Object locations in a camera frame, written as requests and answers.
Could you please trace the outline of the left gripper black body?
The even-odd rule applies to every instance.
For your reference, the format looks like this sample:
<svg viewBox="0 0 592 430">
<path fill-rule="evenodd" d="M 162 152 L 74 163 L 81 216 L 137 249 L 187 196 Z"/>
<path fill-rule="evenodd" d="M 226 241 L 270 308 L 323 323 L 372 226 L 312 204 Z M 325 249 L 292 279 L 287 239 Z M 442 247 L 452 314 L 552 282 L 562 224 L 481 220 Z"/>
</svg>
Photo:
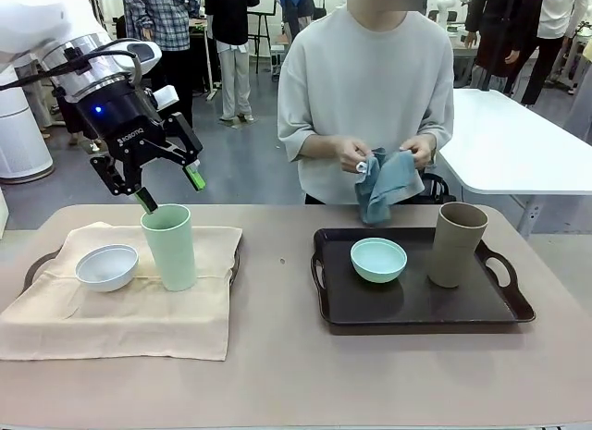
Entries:
<svg viewBox="0 0 592 430">
<path fill-rule="evenodd" d="M 106 154 L 93 154 L 94 166 L 128 157 L 135 166 L 163 158 L 167 142 L 161 119 L 146 94 L 127 80 L 117 80 L 89 92 L 74 104 L 84 132 L 99 138 Z"/>
</svg>

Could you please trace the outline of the person's right hand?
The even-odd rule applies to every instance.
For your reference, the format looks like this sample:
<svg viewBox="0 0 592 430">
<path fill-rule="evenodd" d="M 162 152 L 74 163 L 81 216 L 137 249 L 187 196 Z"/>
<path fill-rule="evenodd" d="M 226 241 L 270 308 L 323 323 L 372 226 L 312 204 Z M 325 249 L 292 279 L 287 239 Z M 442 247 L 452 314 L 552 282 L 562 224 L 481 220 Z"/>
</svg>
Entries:
<svg viewBox="0 0 592 430">
<path fill-rule="evenodd" d="M 357 173 L 357 166 L 372 155 L 372 151 L 361 141 L 343 139 L 339 141 L 337 156 L 341 169 L 345 172 Z"/>
</svg>

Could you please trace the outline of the person's left hand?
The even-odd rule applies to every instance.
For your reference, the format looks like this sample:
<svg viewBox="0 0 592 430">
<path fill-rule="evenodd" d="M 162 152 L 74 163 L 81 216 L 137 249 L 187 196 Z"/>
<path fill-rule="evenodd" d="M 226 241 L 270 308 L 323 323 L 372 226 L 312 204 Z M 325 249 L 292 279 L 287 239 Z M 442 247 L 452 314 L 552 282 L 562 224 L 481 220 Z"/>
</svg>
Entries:
<svg viewBox="0 0 592 430">
<path fill-rule="evenodd" d="M 405 141 L 400 147 L 402 152 L 412 154 L 414 166 L 418 170 L 424 169 L 432 163 L 436 149 L 437 141 L 432 134 L 416 135 Z"/>
</svg>

